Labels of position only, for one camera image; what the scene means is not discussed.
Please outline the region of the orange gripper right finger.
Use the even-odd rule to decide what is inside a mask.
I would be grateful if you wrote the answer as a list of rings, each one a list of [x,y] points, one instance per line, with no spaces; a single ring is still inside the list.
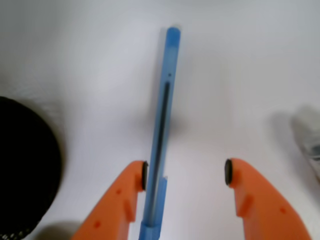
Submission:
[[[229,158],[226,185],[234,190],[236,215],[247,240],[309,240],[302,219],[280,192],[253,166]]]

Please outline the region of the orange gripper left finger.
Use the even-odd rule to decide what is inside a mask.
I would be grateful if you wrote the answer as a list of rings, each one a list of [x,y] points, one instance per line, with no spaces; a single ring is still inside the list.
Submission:
[[[148,163],[131,162],[108,188],[73,240],[126,240],[136,220],[138,194],[146,190]]]

